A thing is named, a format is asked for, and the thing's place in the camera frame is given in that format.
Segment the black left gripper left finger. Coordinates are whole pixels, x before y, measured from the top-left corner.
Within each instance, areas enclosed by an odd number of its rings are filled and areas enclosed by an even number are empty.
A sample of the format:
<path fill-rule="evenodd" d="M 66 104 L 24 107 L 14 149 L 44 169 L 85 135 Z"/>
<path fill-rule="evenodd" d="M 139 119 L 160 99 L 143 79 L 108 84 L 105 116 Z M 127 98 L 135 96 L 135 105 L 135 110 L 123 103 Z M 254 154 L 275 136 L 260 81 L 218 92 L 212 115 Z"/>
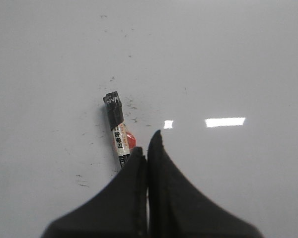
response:
<path fill-rule="evenodd" d="M 147 161 L 135 147 L 125 166 L 95 197 L 54 220 L 44 238 L 147 237 Z"/>

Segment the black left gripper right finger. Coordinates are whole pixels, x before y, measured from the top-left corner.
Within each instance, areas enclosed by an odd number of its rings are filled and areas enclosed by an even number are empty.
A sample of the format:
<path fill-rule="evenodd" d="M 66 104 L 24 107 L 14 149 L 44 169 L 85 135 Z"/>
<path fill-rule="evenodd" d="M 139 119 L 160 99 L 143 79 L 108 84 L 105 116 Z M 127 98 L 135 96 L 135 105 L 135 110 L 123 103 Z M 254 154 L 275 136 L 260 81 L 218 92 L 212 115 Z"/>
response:
<path fill-rule="evenodd" d="M 148 148 L 149 233 L 153 238 L 261 238 L 252 224 L 218 206 L 181 173 L 160 130 Z"/>

